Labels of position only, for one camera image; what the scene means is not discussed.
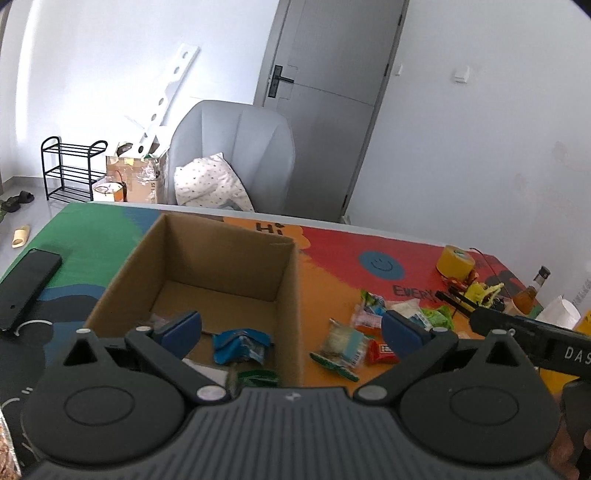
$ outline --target smiley face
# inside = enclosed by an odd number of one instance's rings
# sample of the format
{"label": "smiley face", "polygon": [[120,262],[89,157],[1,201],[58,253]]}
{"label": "smiley face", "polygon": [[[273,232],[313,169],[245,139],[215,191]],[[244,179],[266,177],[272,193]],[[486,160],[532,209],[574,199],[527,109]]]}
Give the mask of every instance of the smiley face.
{"label": "smiley face", "polygon": [[404,278],[402,265],[382,252],[363,252],[359,263],[372,275],[383,280],[400,280]]}

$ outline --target glass bottle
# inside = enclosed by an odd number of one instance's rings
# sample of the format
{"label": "glass bottle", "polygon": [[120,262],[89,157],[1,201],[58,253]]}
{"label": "glass bottle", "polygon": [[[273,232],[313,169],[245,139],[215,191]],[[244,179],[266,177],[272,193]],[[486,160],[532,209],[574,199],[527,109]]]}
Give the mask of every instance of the glass bottle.
{"label": "glass bottle", "polygon": [[540,288],[549,276],[550,270],[542,266],[530,286],[513,296],[511,300],[513,300],[513,303],[521,313],[525,315],[530,314],[534,308],[535,296],[538,294]]}

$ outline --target red painted area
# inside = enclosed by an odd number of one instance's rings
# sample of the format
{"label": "red painted area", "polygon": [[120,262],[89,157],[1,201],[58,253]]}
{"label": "red painted area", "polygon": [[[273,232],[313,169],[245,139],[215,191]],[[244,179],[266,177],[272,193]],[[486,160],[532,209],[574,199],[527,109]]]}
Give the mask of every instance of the red painted area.
{"label": "red painted area", "polygon": [[[303,234],[311,243],[304,252],[314,263],[353,288],[369,290],[388,300],[419,298],[423,300],[422,306],[440,304],[433,295],[437,290],[447,289],[435,268],[441,247],[309,227],[303,227]],[[383,280],[370,273],[359,262],[359,256],[365,251],[378,251],[393,257],[402,265],[404,278]],[[470,254],[476,260],[479,281],[493,275],[491,267],[495,273],[507,270],[491,255],[487,255],[485,260],[475,251]]]}

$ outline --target gray armchair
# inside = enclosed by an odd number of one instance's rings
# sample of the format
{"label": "gray armchair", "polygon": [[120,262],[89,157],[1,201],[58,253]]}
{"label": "gray armchair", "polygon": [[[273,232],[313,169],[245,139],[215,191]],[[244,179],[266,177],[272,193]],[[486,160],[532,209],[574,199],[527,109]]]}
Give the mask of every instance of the gray armchair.
{"label": "gray armchair", "polygon": [[222,152],[257,212],[282,214],[296,152],[287,120],[242,103],[204,100],[178,125],[170,142],[167,200],[176,205],[174,170]]}

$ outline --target black sandal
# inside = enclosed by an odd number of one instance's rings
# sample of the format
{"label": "black sandal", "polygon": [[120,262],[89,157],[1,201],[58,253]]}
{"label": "black sandal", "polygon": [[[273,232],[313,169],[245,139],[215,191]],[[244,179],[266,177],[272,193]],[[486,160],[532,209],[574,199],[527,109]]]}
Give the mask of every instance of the black sandal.
{"label": "black sandal", "polygon": [[10,197],[5,202],[0,203],[0,209],[8,213],[14,213],[20,209],[22,203],[31,203],[35,200],[35,196],[30,192],[22,190],[19,195]]}

